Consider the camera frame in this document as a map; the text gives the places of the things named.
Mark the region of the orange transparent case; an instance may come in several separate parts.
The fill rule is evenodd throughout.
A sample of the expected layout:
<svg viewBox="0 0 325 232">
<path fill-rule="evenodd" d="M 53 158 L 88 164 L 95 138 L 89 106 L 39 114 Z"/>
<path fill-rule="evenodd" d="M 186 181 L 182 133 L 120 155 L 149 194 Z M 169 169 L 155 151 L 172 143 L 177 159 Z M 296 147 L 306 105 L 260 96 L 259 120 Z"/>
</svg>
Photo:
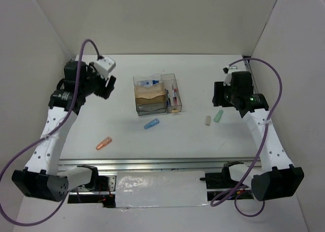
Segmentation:
<svg viewBox="0 0 325 232">
<path fill-rule="evenodd" d="M 106 137 L 104 140 L 102 140 L 97 146 L 96 150 L 101 150 L 107 145 L 109 145 L 112 142 L 112 139 L 110 137 Z"/>
</svg>

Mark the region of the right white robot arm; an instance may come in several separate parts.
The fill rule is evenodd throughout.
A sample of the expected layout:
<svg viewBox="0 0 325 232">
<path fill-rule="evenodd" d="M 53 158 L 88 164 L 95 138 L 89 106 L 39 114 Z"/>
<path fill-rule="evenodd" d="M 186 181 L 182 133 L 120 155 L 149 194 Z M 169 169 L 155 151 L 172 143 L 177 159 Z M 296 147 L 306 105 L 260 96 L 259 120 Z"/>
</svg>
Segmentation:
<svg viewBox="0 0 325 232">
<path fill-rule="evenodd" d="M 249 187 L 260 202 L 293 196 L 304 172 L 285 153 L 264 95 L 254 93 L 251 73 L 234 71 L 224 81 L 215 82 L 212 103 L 216 107 L 234 107 L 239 112 L 252 134 L 261 162 L 260 170 L 240 162 L 225 165 L 222 183 L 234 187 L 239 182 Z"/>
</svg>

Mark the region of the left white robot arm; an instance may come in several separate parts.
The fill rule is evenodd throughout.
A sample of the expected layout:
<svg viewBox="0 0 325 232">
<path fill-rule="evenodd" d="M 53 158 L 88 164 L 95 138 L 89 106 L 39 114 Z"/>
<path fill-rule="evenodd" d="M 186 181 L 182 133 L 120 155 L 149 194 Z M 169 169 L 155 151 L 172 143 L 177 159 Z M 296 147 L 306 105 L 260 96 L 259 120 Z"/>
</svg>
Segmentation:
<svg viewBox="0 0 325 232">
<path fill-rule="evenodd" d="M 82 62 L 79 82 L 76 82 L 77 65 L 77 61 L 71 60 L 64 66 L 64 78 L 50 97 L 42 141 L 23 170 L 13 172 L 12 181 L 27 197 L 60 202 L 70 190 L 79 186 L 89 191 L 100 186 L 98 170 L 90 165 L 58 173 L 63 146 L 86 97 L 95 94 L 108 99 L 116 81 L 110 75 L 116 63 L 108 57 L 89 64 Z"/>
</svg>

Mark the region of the small blue cap bottle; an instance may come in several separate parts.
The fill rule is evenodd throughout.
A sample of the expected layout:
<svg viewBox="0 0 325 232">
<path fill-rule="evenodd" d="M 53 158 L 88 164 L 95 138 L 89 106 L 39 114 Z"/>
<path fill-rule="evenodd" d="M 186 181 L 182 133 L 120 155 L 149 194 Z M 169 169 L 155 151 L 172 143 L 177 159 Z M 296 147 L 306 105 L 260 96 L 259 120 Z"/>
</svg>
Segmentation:
<svg viewBox="0 0 325 232">
<path fill-rule="evenodd" d="M 158 83 L 159 83 L 158 80 L 142 80 L 142 81 L 137 81 L 136 86 L 150 87 Z"/>
</svg>

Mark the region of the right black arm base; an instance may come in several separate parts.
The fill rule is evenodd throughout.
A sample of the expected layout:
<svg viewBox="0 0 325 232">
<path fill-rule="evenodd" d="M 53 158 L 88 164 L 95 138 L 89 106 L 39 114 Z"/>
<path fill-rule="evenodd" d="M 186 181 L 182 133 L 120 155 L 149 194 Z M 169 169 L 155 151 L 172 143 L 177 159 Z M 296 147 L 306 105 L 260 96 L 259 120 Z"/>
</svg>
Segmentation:
<svg viewBox="0 0 325 232">
<path fill-rule="evenodd" d="M 228 168 L 223 168 L 220 173 L 206 173 L 200 181 L 206 182 L 207 189 L 234 188 L 238 184 L 231 179 Z"/>
</svg>

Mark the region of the black gel pen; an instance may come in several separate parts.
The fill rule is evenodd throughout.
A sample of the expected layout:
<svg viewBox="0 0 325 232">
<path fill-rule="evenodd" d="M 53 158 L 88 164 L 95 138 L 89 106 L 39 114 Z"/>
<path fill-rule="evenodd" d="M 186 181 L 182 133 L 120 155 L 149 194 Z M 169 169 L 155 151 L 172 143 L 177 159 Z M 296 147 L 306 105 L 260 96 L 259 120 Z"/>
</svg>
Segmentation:
<svg viewBox="0 0 325 232">
<path fill-rule="evenodd" d="M 168 98 L 168 106 L 171 106 L 171 98 L 168 90 L 167 90 L 167 98 Z"/>
</svg>

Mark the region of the red gel pen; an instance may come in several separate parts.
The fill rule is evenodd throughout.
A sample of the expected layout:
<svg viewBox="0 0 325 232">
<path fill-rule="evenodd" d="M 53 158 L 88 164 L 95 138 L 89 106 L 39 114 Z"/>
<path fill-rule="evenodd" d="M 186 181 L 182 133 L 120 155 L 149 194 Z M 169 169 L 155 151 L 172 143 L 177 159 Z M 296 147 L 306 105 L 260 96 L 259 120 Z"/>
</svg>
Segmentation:
<svg viewBox="0 0 325 232">
<path fill-rule="evenodd" d="M 177 92 L 176 92 L 176 89 L 173 89 L 173 101 L 174 101 L 174 105 L 177 105 Z"/>
</svg>

